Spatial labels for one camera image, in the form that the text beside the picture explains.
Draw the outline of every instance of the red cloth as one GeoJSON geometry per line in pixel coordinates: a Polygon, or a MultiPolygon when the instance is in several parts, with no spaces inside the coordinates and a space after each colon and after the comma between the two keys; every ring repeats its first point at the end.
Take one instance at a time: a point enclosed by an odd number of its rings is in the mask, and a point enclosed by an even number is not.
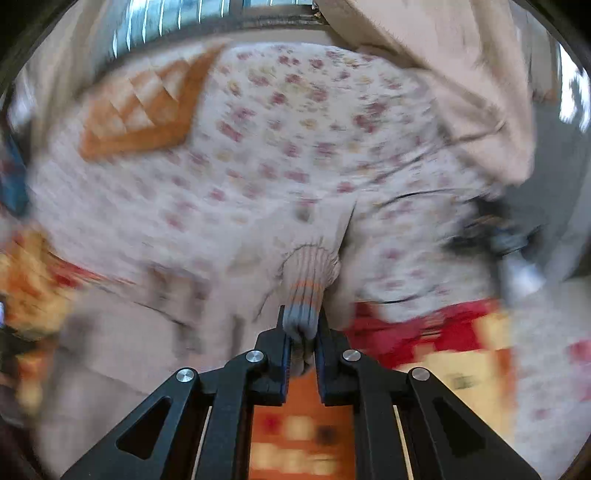
{"type": "Polygon", "coordinates": [[[345,331],[352,348],[387,368],[416,362],[415,348],[429,344],[435,351],[483,349],[472,322],[496,310],[490,299],[444,307],[407,322],[387,323],[375,316],[370,303],[356,305],[356,319],[345,331]]]}

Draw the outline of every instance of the gray object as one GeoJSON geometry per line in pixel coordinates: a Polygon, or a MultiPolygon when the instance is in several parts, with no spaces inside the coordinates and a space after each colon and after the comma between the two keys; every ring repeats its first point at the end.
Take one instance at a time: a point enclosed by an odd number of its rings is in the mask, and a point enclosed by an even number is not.
{"type": "Polygon", "coordinates": [[[356,362],[361,358],[361,353],[357,350],[345,350],[343,352],[343,358],[348,362],[356,362]]]}
{"type": "Polygon", "coordinates": [[[182,383],[190,382],[195,378],[195,372],[190,368],[183,368],[177,372],[177,380],[182,383]]]}
{"type": "Polygon", "coordinates": [[[413,369],[413,378],[415,380],[424,382],[425,380],[429,380],[430,376],[431,374],[429,373],[429,370],[427,370],[426,368],[418,367],[413,369]]]}
{"type": "Polygon", "coordinates": [[[251,350],[246,354],[246,360],[252,364],[257,364],[265,358],[265,354],[260,350],[251,350]]]}

